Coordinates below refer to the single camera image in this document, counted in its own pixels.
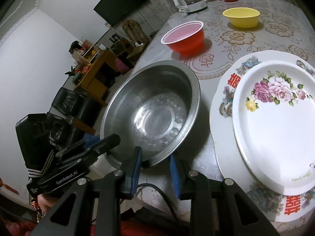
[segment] yellow plastic bowl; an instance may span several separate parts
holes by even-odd
[[[260,12],[252,8],[238,7],[223,11],[223,15],[228,17],[233,26],[250,28],[257,26]]]

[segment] black screen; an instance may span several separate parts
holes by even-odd
[[[100,0],[96,11],[110,25],[115,25],[146,0]]]

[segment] metal bolt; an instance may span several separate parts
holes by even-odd
[[[225,184],[227,184],[227,185],[232,185],[232,184],[234,184],[234,181],[233,181],[232,179],[230,179],[230,178],[227,178],[226,180],[224,180],[224,182],[225,182]]]
[[[195,170],[190,170],[190,171],[188,172],[188,174],[189,174],[190,176],[197,176],[197,175],[198,175],[198,172],[195,171]]]
[[[83,184],[85,184],[86,183],[86,179],[85,178],[80,178],[79,180],[78,180],[78,184],[79,185],[83,185]]]
[[[123,174],[123,171],[122,170],[115,170],[114,171],[114,175],[115,176],[121,176]]]

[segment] red plastic bowl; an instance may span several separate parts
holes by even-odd
[[[171,50],[182,55],[192,55],[204,45],[204,26],[201,21],[181,24],[168,31],[161,39]]]

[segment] kettle handle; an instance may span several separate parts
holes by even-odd
[[[184,0],[173,0],[175,3],[175,6],[179,9],[187,10],[188,6]]]

